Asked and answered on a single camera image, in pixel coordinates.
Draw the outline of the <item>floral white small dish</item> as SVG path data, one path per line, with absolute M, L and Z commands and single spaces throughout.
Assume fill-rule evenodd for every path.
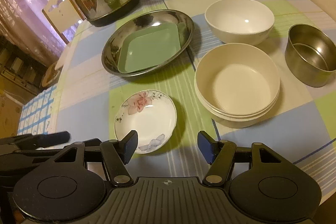
M 158 90 L 142 90 L 131 95 L 120 106 L 114 119 L 118 140 L 130 131 L 138 133 L 135 153 L 151 153 L 168 142 L 177 125 L 173 100 Z

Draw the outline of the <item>stainless steel cylindrical bowl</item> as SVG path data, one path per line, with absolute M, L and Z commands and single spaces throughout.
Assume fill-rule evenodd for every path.
M 298 80 L 320 88 L 335 73 L 335 44 L 314 26 L 293 25 L 288 31 L 285 61 Z

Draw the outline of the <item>white round bowl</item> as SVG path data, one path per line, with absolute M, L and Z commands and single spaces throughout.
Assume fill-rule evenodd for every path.
M 205 11 L 205 20 L 212 33 L 224 43 L 256 46 L 269 35 L 274 14 L 255 0 L 219 0 Z

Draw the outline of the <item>blue white checkered cloth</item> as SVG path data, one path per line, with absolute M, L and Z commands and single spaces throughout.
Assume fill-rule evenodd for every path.
M 56 88 L 56 84 L 52 85 L 22 107 L 17 135 L 47 135 L 50 133 Z

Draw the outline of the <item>dark folding cart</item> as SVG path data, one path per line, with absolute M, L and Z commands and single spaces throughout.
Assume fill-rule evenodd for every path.
M 1 35 L 1 76 L 37 95 L 44 88 L 42 78 L 47 67 L 24 53 Z

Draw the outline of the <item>green square plastic plate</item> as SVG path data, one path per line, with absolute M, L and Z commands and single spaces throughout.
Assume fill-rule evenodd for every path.
M 130 34 L 124 40 L 117 67 L 121 73 L 141 71 L 162 64 L 180 49 L 175 23 L 151 26 Z

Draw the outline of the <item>large stainless steel plate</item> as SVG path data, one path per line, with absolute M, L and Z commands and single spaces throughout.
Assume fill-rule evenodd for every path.
M 173 57 L 169 58 L 167 61 L 163 62 L 160 65 L 137 72 L 121 73 L 118 70 L 117 65 L 124 40 L 130 34 L 136 31 L 167 22 L 175 23 L 177 25 L 181 49 Z M 147 12 L 123 24 L 108 39 L 102 51 L 101 56 L 102 65 L 105 68 L 105 70 L 108 71 L 109 73 L 124 78 L 149 74 L 153 71 L 161 69 L 165 65 L 171 63 L 179 55 L 181 55 L 182 52 L 190 44 L 193 38 L 194 31 L 195 31 L 195 24 L 193 20 L 188 15 L 186 15 L 181 11 L 156 10 L 152 12 Z

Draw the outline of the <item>white wooden chair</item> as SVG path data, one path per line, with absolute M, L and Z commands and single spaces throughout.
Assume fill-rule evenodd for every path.
M 64 51 L 55 65 L 55 69 L 60 70 L 64 66 L 73 40 L 72 38 L 67 38 L 65 33 L 72 30 L 72 27 L 77 27 L 83 22 L 85 16 L 74 0 L 49 0 L 42 9 L 42 13 L 66 44 Z

